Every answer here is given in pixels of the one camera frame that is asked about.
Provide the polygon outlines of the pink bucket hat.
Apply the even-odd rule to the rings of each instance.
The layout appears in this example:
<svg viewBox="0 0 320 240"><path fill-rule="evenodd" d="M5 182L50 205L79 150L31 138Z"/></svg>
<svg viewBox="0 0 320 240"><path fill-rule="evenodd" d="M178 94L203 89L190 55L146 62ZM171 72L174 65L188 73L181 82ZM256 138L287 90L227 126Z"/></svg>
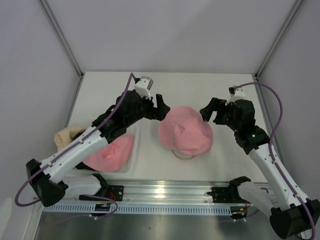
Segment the pink bucket hat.
<svg viewBox="0 0 320 240"><path fill-rule="evenodd" d="M211 126L189 106L172 108L159 123L158 136L165 148L189 156L209 152L214 142Z"/></svg>

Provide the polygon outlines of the black hat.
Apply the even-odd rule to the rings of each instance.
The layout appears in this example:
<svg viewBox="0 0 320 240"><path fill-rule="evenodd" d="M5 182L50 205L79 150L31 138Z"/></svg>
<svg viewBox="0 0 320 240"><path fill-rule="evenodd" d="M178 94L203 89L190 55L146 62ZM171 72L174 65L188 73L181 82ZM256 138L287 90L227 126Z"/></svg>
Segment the black hat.
<svg viewBox="0 0 320 240"><path fill-rule="evenodd" d="M77 165L75 166L75 168L76 168L77 170L89 170L89 171L94 171L93 168L87 166L87 165L84 164L83 162L80 162L79 164L77 164Z"/></svg>

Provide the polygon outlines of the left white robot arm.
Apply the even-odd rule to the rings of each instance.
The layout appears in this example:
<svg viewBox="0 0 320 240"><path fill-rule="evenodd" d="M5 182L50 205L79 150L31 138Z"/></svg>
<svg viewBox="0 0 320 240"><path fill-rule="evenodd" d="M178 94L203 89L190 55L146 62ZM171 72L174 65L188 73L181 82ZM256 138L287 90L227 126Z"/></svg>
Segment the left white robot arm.
<svg viewBox="0 0 320 240"><path fill-rule="evenodd" d="M63 198L105 199L109 185L99 173L80 177L68 177L67 174L85 158L124 135L137 121L143 118L162 121L169 111L161 94L157 94L153 102L135 90L124 92L115 105L68 146L42 161L30 160L26 164L27 183L45 207Z"/></svg>

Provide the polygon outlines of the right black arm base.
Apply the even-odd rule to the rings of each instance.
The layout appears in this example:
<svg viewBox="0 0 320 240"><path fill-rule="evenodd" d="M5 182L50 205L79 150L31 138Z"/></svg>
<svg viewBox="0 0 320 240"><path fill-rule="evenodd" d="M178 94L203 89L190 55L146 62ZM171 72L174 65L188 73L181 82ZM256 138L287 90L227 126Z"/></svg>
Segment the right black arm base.
<svg viewBox="0 0 320 240"><path fill-rule="evenodd" d="M240 176L229 181L227 187L212 187L206 194L212 197L213 203L219 204L247 204L248 201L239 195L238 187L251 179L247 176Z"/></svg>

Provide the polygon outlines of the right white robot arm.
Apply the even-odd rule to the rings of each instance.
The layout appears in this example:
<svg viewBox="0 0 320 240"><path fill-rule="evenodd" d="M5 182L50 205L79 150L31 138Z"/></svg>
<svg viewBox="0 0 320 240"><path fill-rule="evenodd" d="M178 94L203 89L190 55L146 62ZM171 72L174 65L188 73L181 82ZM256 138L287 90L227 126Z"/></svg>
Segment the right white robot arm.
<svg viewBox="0 0 320 240"><path fill-rule="evenodd" d="M256 125L255 108L251 101L238 99L227 102L216 97L200 111L208 122L213 113L216 125L226 125L233 132L240 148L258 166L273 191L270 195L248 178L238 177L228 189L233 202L242 199L252 203L270 222L281 239L311 231L315 238L315 225L320 216L320 202L311 200L290 177L280 159L272 153L273 146L267 133Z"/></svg>

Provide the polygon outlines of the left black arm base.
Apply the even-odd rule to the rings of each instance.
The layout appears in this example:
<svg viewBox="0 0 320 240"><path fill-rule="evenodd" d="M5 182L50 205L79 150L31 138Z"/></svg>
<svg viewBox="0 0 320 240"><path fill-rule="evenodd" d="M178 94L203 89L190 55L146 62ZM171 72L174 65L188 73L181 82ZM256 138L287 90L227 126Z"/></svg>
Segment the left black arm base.
<svg viewBox="0 0 320 240"><path fill-rule="evenodd" d="M124 196L123 185L110 185L100 174L94 173L91 175L94 177L100 187L95 194L82 194L79 196L79 200L82 201L94 201L98 200L97 197L109 198L116 202L122 202Z"/></svg>

